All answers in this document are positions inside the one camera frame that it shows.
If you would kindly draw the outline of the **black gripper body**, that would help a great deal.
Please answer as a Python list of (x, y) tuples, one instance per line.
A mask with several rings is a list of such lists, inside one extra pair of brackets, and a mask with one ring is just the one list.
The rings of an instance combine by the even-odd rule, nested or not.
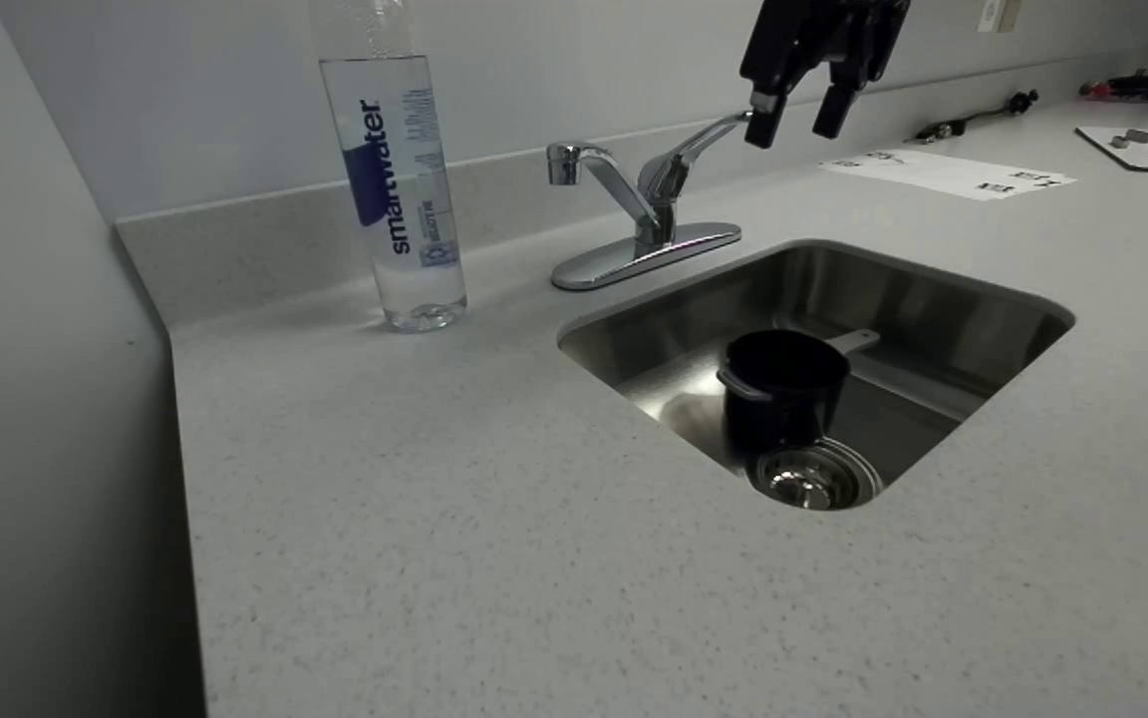
[(838, 86), (885, 76), (909, 0), (761, 0), (740, 76), (759, 93), (795, 93), (816, 62)]

